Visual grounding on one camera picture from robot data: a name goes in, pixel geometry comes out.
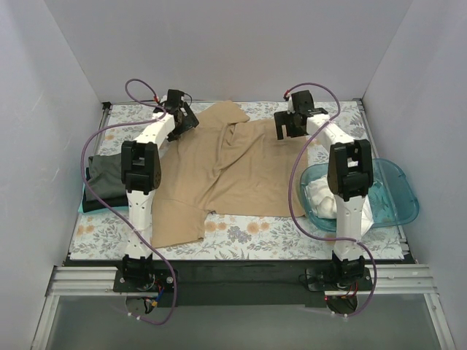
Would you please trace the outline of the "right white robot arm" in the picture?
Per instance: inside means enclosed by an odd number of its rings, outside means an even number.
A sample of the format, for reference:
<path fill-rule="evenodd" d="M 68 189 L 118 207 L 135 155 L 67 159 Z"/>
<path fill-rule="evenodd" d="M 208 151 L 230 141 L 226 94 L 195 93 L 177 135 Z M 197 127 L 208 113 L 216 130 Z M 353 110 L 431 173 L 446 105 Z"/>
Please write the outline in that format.
<path fill-rule="evenodd" d="M 331 261 L 314 275 L 314 280 L 348 289 L 363 278 L 364 257 L 371 255 L 361 242 L 363 209 L 374 183 L 371 144 L 345 133 L 327 111 L 314 105 L 308 90 L 287 90 L 284 99 L 287 110 L 274 114 L 277 138 L 318 139 L 329 154 L 325 188 L 331 197 L 322 200 L 317 209 L 336 210 L 336 235 L 329 240 L 333 243 Z"/>

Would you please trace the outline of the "tan t shirt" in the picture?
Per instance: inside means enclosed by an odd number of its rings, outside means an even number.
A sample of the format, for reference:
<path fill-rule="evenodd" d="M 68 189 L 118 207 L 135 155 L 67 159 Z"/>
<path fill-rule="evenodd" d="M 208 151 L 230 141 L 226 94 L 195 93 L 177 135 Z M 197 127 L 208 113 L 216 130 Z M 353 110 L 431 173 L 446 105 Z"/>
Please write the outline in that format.
<path fill-rule="evenodd" d="M 306 137 L 278 140 L 273 119 L 252 121 L 232 101 L 198 114 L 199 124 L 172 142 L 161 158 L 161 184 L 152 207 L 155 248 L 204 237 L 211 212 L 300 217 L 291 175 L 308 166 Z"/>

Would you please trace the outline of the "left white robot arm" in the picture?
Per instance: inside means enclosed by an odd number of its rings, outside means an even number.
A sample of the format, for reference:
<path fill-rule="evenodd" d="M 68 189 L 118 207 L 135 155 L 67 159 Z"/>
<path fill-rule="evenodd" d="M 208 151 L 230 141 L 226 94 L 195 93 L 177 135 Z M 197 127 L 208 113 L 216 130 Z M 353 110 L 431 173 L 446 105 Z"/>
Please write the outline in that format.
<path fill-rule="evenodd" d="M 123 283 L 138 291 L 154 288 L 152 239 L 152 204 L 161 183 L 159 149 L 164 141 L 174 141 L 184 132 L 198 126 L 198 119 L 181 90 L 168 90 L 160 102 L 166 113 L 155 110 L 153 122 L 132 141 L 121 147 L 121 179 L 128 201 L 131 233 L 122 261 Z"/>

